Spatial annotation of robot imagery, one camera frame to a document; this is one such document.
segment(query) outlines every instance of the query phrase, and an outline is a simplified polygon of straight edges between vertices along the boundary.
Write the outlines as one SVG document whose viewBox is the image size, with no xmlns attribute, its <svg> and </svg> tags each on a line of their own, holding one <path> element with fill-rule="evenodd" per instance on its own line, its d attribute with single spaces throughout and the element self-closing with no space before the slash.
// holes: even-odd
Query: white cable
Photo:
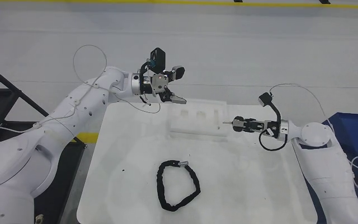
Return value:
<svg viewBox="0 0 358 224">
<path fill-rule="evenodd" d="M 76 66 L 75 66 L 75 63 L 74 63 L 74 60 L 75 60 L 76 55 L 77 55 L 77 52 L 78 52 L 79 50 L 81 50 L 82 48 L 86 47 L 86 46 L 92 46 L 92 47 L 94 47 L 94 48 L 97 48 L 98 50 L 101 51 L 101 53 L 103 54 L 103 57 L 105 58 L 105 66 L 104 66 L 102 72 L 100 73 L 100 75 L 97 76 L 97 78 L 94 80 L 94 82 L 93 82 L 92 84 L 88 84 L 88 83 L 86 83 L 84 80 L 82 80 L 82 79 L 80 78 L 80 76 L 78 75 L 78 73 L 77 73 L 77 71 L 76 71 Z M 78 104 L 73 107 L 73 113 L 71 113 L 71 115 L 62 116 L 62 117 L 59 117 L 59 118 L 51 118 L 51 119 L 45 120 L 45 121 L 43 121 L 43 122 L 40 122 L 40 123 L 39 123 L 40 125 L 41 125 L 41 124 L 44 124 L 45 122 L 49 122 L 49 121 L 51 121 L 51 120 L 58 120 L 58 119 L 70 118 L 70 117 L 72 117 L 72 116 L 76 113 L 77 106 L 81 103 L 81 100 L 90 92 L 90 90 L 95 86 L 95 83 L 97 82 L 97 80 L 102 76 L 102 74 L 103 74 L 104 71 L 106 70 L 106 67 L 107 67 L 107 56 L 106 56 L 105 52 L 103 52 L 103 50 L 102 50 L 101 48 L 99 48 L 99 47 L 97 47 L 97 46 L 95 46 L 95 45 L 86 44 L 86 45 L 83 45 L 83 46 L 79 47 L 79 48 L 76 50 L 76 52 L 74 53 L 73 58 L 72 58 L 72 66 L 73 66 L 73 71 L 74 71 L 74 73 L 76 74 L 77 78 L 78 78 L 82 83 L 84 83 L 85 85 L 89 86 L 88 90 L 87 90 L 87 91 L 83 94 L 83 96 L 78 100 L 78 101 L 79 101 Z"/>
<path fill-rule="evenodd" d="M 357 158 L 358 158 L 358 156 L 354 157 L 353 160 L 350 161 L 352 171 L 353 171 L 353 167 L 358 168 L 356 165 L 354 165 L 354 161 L 355 161 Z M 355 181 L 354 179 L 353 179 L 353 183 L 354 183 L 355 187 L 358 188 L 358 185 L 357 185 L 357 183 L 356 183 L 356 181 Z"/>
<path fill-rule="evenodd" d="M 323 108 L 322 108 L 321 102 L 319 102 L 318 98 L 315 96 L 314 93 L 311 92 L 311 90 L 309 90 L 309 89 L 307 89 L 306 87 L 303 87 L 303 86 L 301 86 L 300 84 L 297 84 L 297 83 L 281 83 L 281 84 L 274 85 L 274 86 L 272 86 L 272 87 L 270 88 L 269 92 L 270 92 L 271 96 L 273 96 L 271 90 L 272 90 L 273 88 L 277 87 L 277 86 L 294 86 L 294 87 L 300 87 L 300 88 L 303 88 L 303 89 L 307 90 L 307 91 L 317 100 L 317 102 L 318 102 L 318 104 L 319 104 L 319 107 L 321 108 L 324 117 L 325 117 L 326 120 L 328 121 L 329 126 L 332 128 L 332 132 L 335 134 L 335 129 L 333 128 L 332 123 L 329 121 L 328 116 L 326 116 L 326 114 L 325 114 L 325 112 L 324 112 L 324 110 L 323 110 Z"/>
<path fill-rule="evenodd" d="M 0 127 L 0 129 L 8 130 L 8 131 L 10 131 L 10 132 L 15 132 L 15 133 L 25 133 L 25 132 L 27 132 L 27 131 L 33 129 L 33 128 L 30 128 L 30 129 L 28 129 L 28 130 L 13 130 L 13 129 L 9 129 L 9 128 Z"/>
</svg>

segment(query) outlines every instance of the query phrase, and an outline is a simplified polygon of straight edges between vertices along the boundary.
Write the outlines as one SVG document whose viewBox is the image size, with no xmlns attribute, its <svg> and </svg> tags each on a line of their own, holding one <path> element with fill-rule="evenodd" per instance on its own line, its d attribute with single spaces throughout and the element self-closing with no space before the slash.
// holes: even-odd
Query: gray floor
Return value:
<svg viewBox="0 0 358 224">
<path fill-rule="evenodd" d="M 79 200 L 81 199 L 84 182 L 86 181 L 88 169 L 90 168 L 95 146 L 96 144 L 88 144 L 88 147 L 83 153 L 83 157 L 79 165 L 77 175 L 74 180 L 73 187 L 69 195 L 60 224 L 78 223 L 76 218 L 77 208 Z"/>
</svg>

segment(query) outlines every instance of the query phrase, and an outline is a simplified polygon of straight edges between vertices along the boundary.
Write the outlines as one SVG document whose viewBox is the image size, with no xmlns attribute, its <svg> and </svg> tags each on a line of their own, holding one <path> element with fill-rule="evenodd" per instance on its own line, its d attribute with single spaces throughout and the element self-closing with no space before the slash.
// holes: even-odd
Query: black chain lock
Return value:
<svg viewBox="0 0 358 224">
<path fill-rule="evenodd" d="M 169 203 L 167 203 L 166 197 L 164 195 L 165 188 L 164 188 L 164 184 L 163 184 L 163 173 L 164 173 L 164 169 L 167 166 L 184 167 L 189 172 L 190 177 L 192 178 L 195 188 L 196 188 L 196 191 L 194 193 L 192 193 L 188 197 L 184 198 L 181 202 L 179 202 L 179 204 L 177 204 L 175 206 L 172 206 Z M 198 196 L 200 194 L 200 184 L 199 184 L 199 180 L 197 179 L 195 172 L 189 167 L 189 163 L 187 161 L 180 162 L 180 161 L 176 161 L 176 160 L 168 160 L 166 162 L 163 162 L 159 166 L 159 170 L 157 173 L 157 192 L 158 192 L 158 199 L 159 199 L 159 202 L 161 203 L 162 208 L 167 211 L 170 211 L 170 212 L 175 212 L 179 208 L 189 204 L 196 196 Z"/>
</svg>

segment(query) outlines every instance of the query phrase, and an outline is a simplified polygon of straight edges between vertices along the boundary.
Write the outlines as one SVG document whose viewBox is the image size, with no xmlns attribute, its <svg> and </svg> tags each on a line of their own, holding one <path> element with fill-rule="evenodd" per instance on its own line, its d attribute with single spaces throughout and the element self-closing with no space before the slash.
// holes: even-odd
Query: white table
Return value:
<svg viewBox="0 0 358 224">
<path fill-rule="evenodd" d="M 162 104 L 154 115 L 125 103 L 109 106 L 77 211 L 81 224 L 316 223 L 291 144 L 268 152 L 258 133 L 234 131 L 224 141 L 173 138 L 170 106 Z M 268 107 L 227 107 L 230 119 L 275 119 Z M 263 138 L 269 147 L 281 144 Z M 177 212 L 163 210 L 157 196 L 156 174 L 167 160 L 189 161 L 201 186 L 199 196 Z M 167 167 L 163 176 L 172 205 L 195 190 L 184 168 Z"/>
</svg>

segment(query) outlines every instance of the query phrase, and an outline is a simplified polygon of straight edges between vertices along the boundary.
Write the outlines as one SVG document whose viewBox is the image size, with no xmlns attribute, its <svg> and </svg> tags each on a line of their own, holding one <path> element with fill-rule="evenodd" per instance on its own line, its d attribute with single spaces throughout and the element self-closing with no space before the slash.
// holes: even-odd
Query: floor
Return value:
<svg viewBox="0 0 358 224">
<path fill-rule="evenodd" d="M 52 111 L 80 85 L 72 70 L 80 46 L 99 46 L 108 65 L 130 72 L 160 47 L 168 68 L 186 68 L 171 84 L 179 96 L 257 105 L 271 86 L 294 82 L 317 96 L 327 116 L 358 113 L 357 21 L 358 10 L 337 8 L 0 2 L 0 74 Z M 103 64 L 93 49 L 76 57 L 84 80 Z M 325 120 L 310 93 L 296 87 L 273 93 L 284 119 L 297 125 Z M 22 102 L 8 116 L 40 118 Z M 84 131 L 98 132 L 100 124 L 101 118 Z M 62 223 L 74 223 L 94 147 L 84 154 Z"/>
</svg>

